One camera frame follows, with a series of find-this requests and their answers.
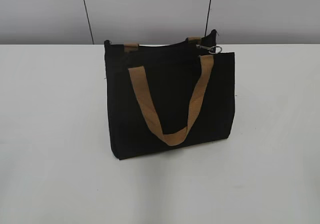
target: white wall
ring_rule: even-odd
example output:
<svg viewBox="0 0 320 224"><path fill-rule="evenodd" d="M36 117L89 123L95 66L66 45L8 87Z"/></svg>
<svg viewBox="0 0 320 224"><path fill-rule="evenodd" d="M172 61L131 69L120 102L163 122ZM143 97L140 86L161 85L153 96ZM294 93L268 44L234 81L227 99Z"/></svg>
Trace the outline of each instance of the white wall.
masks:
<svg viewBox="0 0 320 224"><path fill-rule="evenodd" d="M86 0L99 44L167 44L205 33L209 0Z"/></svg>
<svg viewBox="0 0 320 224"><path fill-rule="evenodd" d="M203 35L209 0L86 0L96 44ZM221 44L320 43L320 0L212 0ZM90 44L83 0L0 0L0 44Z"/></svg>
<svg viewBox="0 0 320 224"><path fill-rule="evenodd" d="M83 0L0 0L0 44L90 44Z"/></svg>
<svg viewBox="0 0 320 224"><path fill-rule="evenodd" d="M320 0L212 0L223 44L320 43Z"/></svg>

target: metal clasp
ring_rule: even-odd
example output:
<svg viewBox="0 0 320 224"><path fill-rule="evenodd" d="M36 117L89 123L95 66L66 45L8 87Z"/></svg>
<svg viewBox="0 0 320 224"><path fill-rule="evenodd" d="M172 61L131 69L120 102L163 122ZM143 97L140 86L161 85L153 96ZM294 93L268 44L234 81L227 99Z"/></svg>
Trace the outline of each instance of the metal clasp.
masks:
<svg viewBox="0 0 320 224"><path fill-rule="evenodd" d="M209 51L209 54L212 54L212 55L216 55L216 54L219 54L222 52L222 47L221 46L212 46L212 47L207 47L207 46L202 46L202 45L196 45L196 47L198 49L205 49L205 50L208 50ZM215 48L219 48L219 51L218 52L214 52Z"/></svg>

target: bag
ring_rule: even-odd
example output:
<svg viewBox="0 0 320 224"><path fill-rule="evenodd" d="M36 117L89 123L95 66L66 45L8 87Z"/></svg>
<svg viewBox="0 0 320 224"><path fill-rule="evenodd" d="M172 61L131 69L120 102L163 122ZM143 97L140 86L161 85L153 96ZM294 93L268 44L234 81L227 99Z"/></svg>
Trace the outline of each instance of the bag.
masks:
<svg viewBox="0 0 320 224"><path fill-rule="evenodd" d="M235 55L203 49L215 46L215 34L162 47L105 41L109 133L117 158L228 138Z"/></svg>

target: handle loop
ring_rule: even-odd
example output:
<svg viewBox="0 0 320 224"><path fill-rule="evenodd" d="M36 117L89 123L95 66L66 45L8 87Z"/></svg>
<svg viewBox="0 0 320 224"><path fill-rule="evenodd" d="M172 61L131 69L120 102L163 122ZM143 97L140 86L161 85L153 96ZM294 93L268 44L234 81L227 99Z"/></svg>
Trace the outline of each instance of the handle loop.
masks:
<svg viewBox="0 0 320 224"><path fill-rule="evenodd" d="M184 142L195 120L198 118L214 66L213 57L213 55L200 56L201 75L189 102L187 126L173 134L163 134L160 120L150 95L145 68L140 66L128 69L136 99L149 130L167 145L175 146Z"/></svg>

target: white table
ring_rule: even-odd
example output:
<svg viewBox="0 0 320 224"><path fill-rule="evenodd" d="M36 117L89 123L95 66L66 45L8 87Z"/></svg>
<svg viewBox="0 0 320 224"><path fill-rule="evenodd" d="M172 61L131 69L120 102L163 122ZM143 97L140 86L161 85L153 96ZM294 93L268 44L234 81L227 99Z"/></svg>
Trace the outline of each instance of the white table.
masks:
<svg viewBox="0 0 320 224"><path fill-rule="evenodd" d="M0 223L320 223L320 45L236 54L228 140L118 161L103 46L0 46Z"/></svg>

